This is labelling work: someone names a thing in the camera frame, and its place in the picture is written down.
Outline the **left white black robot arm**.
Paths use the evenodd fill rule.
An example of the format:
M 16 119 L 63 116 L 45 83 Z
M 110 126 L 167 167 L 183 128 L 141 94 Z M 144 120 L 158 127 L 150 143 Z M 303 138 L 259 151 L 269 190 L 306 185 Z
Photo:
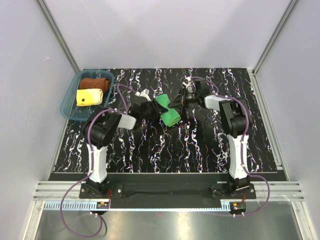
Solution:
M 169 110 L 155 99 L 138 100 L 122 113 L 99 105 L 82 127 L 89 154 L 89 171 L 85 178 L 90 192 L 97 198 L 108 193 L 107 148 L 117 129 L 135 130 L 142 120 L 154 120 Z

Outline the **brown towel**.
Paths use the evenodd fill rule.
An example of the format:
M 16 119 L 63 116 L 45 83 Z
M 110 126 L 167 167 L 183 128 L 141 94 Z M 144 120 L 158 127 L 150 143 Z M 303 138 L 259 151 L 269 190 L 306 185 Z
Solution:
M 79 82 L 79 89 L 101 89 L 103 93 L 107 92 L 111 83 L 107 78 L 84 78 Z

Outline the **yellow towel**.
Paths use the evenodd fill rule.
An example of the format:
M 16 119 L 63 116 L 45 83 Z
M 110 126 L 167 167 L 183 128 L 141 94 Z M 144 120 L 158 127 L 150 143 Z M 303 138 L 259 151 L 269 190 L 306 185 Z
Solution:
M 76 105 L 78 107 L 100 105 L 103 101 L 103 95 L 103 91 L 98 88 L 78 89 L 76 91 Z

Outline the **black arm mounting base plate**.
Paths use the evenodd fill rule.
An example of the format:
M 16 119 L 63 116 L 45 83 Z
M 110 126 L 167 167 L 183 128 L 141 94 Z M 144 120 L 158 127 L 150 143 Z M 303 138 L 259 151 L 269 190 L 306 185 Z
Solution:
M 213 199 L 257 198 L 247 177 L 233 180 L 227 173 L 110 173 L 102 183 L 84 180 L 81 199 L 113 199 L 137 196 L 196 196 Z

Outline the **teal transparent plastic bin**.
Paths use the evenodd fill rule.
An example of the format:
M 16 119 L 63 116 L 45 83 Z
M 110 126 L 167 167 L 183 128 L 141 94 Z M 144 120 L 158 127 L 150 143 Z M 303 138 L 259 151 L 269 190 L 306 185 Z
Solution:
M 87 121 L 99 105 L 108 105 L 114 81 L 114 75 L 107 70 L 86 69 L 78 72 L 64 96 L 60 114 L 68 120 Z

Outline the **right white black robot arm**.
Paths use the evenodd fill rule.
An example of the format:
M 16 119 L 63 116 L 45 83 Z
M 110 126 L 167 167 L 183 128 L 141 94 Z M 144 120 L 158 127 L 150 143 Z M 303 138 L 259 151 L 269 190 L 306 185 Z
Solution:
M 178 95 L 168 105 L 170 108 L 187 108 L 197 103 L 205 109 L 216 110 L 220 114 L 222 129 L 229 142 L 230 165 L 226 192 L 232 198 L 239 198 L 250 187 L 247 163 L 248 131 L 251 117 L 248 106 L 242 97 L 222 96 L 212 93 L 208 81 L 201 77 L 191 83 L 183 82 Z

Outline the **green towel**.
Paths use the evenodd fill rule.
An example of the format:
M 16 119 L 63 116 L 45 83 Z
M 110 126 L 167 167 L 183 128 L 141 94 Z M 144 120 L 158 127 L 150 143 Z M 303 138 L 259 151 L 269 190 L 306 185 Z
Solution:
M 158 104 L 167 109 L 167 112 L 160 115 L 161 120 L 167 127 L 172 127 L 181 120 L 181 116 L 177 110 L 170 108 L 171 103 L 167 94 L 161 94 L 155 98 Z

